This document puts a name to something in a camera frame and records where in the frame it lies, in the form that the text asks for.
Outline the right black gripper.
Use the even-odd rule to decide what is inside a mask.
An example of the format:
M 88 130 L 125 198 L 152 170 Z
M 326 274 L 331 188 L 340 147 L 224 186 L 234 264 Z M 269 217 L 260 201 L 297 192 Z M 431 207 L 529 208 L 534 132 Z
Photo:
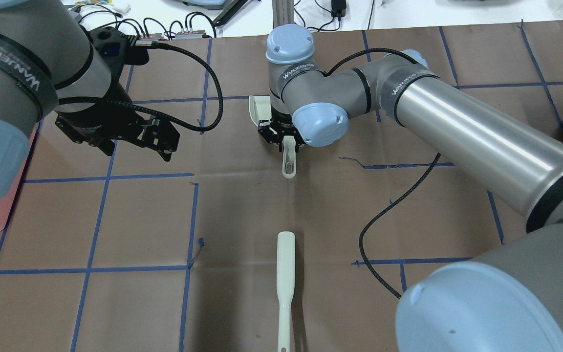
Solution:
M 267 143 L 274 143 L 283 147 L 283 139 L 290 136 L 296 142 L 297 147 L 305 145 L 299 130 L 291 122 L 291 115 L 281 113 L 276 109 L 265 111 L 266 114 L 257 117 L 257 130 Z

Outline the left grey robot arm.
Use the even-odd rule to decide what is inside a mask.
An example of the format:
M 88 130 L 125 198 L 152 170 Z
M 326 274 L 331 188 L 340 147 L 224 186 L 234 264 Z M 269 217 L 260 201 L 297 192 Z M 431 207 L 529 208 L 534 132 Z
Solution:
M 0 0 L 0 199 L 50 113 L 74 143 L 111 156 L 115 141 L 152 149 L 168 162 L 180 134 L 165 117 L 143 118 L 119 82 L 149 55 L 112 26 L 87 31 L 56 0 Z

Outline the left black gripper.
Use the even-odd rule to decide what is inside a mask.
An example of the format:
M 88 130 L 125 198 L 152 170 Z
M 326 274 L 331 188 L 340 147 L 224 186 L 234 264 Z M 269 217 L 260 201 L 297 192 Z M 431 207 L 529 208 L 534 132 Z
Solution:
M 98 97 L 110 102 L 132 103 L 119 82 L 125 65 L 143 66 L 149 62 L 144 47 L 135 47 L 138 37 L 121 33 L 116 27 L 100 27 L 88 33 L 93 47 L 86 71 L 79 80 L 64 87 L 61 96 Z M 70 103 L 57 107 L 56 127 L 71 142 L 100 149 L 112 156 L 114 140 L 123 140 L 152 149 L 170 162 L 178 149 L 180 134 L 165 118 L 146 120 L 134 110 L 107 103 Z

